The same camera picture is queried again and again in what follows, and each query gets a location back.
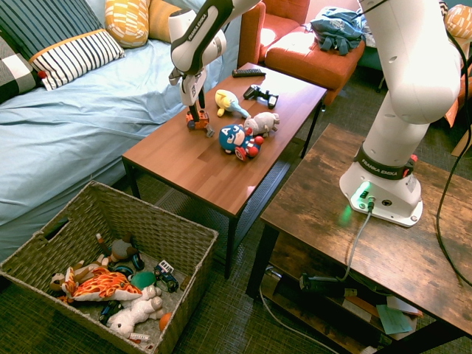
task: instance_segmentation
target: orange pillow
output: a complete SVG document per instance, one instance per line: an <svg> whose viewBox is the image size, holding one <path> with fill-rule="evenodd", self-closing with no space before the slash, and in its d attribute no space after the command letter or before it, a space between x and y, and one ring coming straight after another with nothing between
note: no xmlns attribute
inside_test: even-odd
<svg viewBox="0 0 472 354"><path fill-rule="evenodd" d="M170 43L169 16L181 10L163 0L151 0L149 5L149 38Z"/></svg>
<svg viewBox="0 0 472 354"><path fill-rule="evenodd" d="M107 0L105 25L123 48L144 46L148 41L150 0Z"/></svg>

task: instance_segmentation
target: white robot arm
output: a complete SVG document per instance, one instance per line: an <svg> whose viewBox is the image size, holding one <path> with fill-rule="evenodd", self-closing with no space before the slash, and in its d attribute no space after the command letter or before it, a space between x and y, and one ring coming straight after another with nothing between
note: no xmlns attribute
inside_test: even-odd
<svg viewBox="0 0 472 354"><path fill-rule="evenodd" d="M226 51L226 39L221 28L259 1L207 0L198 14L192 10L180 10L169 17L170 55L174 64L169 81L176 85L182 78L182 102L190 107L195 122L200 120L195 107L197 97L204 108L205 65Z"/></svg>
<svg viewBox="0 0 472 354"><path fill-rule="evenodd" d="M423 211L412 154L429 124L444 117L457 98L460 56L447 38L437 1L359 4L374 35L389 91L339 183L353 209L367 212L367 199L374 197L374 216L412 226Z"/></svg>

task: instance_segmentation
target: basket handle hole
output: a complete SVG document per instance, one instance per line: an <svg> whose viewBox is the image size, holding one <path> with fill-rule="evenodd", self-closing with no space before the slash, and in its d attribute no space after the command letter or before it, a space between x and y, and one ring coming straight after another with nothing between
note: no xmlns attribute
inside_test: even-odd
<svg viewBox="0 0 472 354"><path fill-rule="evenodd" d="M52 231L44 235L44 238L48 241L51 241L66 225L69 223L69 218L64 218L58 221L52 228Z"/></svg>

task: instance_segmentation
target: gray plush toy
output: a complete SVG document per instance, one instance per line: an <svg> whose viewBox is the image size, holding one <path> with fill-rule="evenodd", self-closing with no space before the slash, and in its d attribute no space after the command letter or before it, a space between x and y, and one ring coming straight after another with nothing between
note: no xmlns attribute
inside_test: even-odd
<svg viewBox="0 0 472 354"><path fill-rule="evenodd" d="M267 137L269 131L277 131L277 124L280 124L279 114L262 112L246 119L244 129L251 128L252 135L262 134Z"/></svg>

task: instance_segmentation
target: green light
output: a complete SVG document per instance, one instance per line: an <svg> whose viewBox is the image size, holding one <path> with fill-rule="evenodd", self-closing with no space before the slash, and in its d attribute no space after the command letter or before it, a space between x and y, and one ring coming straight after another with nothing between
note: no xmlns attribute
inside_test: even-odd
<svg viewBox="0 0 472 354"><path fill-rule="evenodd" d="M347 226L350 222L351 215L353 214L353 210L351 209L350 204L346 205L346 208L339 216L338 224L341 226Z"/></svg>
<svg viewBox="0 0 472 354"><path fill-rule="evenodd" d="M361 194L364 193L366 190L368 190L369 187L370 187L369 181L362 182L361 186L353 194L351 200L357 201L361 197Z"/></svg>

